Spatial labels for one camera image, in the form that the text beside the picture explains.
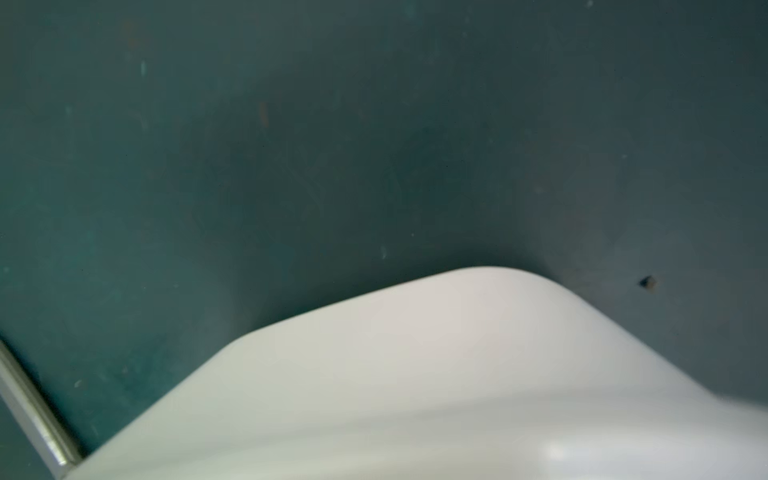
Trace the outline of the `white storage box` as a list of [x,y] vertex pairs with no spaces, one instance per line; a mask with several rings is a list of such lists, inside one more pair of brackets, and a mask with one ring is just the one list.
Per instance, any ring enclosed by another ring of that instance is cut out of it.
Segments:
[[460,269],[249,333],[76,479],[763,479],[767,411],[566,288]]

